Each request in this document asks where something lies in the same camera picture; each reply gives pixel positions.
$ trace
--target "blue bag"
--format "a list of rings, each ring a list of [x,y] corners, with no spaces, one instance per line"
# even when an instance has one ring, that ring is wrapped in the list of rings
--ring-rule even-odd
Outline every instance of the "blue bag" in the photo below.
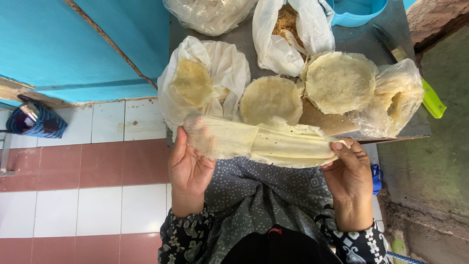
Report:
[[[60,116],[47,110],[40,102],[24,95],[18,95],[23,101],[32,102],[39,110],[36,123],[30,128],[25,120],[28,117],[20,108],[17,108],[7,120],[7,130],[0,132],[33,136],[38,138],[60,139],[68,124]]]

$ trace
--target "blue wall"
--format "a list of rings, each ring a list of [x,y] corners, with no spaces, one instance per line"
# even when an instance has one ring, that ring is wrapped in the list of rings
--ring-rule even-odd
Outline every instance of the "blue wall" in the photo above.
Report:
[[[407,10],[417,0],[404,0],[404,8]]]
[[[156,82],[169,51],[162,1],[75,2]],[[158,94],[62,0],[5,0],[0,25],[0,74],[37,92],[68,102]]]

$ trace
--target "black patterned sleeve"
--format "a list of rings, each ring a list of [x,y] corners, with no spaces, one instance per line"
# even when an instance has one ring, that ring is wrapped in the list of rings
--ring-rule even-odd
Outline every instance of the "black patterned sleeve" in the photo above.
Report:
[[[321,213],[314,217],[322,234],[335,245],[335,254],[345,264],[384,264],[387,242],[376,222],[365,231],[339,232],[335,223],[334,208],[327,204]]]
[[[160,229],[162,246],[158,249],[160,264],[190,264],[203,254],[203,247],[212,228],[213,214],[207,205],[198,214],[178,218],[169,210]]]

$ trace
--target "blue bowl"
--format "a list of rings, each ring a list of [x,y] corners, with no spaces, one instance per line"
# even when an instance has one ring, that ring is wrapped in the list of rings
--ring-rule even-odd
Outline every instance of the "blue bowl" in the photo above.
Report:
[[[365,25],[386,7],[387,0],[326,0],[334,9],[331,25],[359,27]]]

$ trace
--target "green knife handle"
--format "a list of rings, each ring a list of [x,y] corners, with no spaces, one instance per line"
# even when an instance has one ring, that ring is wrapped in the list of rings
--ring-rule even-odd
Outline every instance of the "green knife handle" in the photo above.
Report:
[[[446,110],[446,106],[440,101],[430,84],[428,84],[423,77],[421,77],[421,79],[425,91],[424,106],[434,118],[441,118]]]

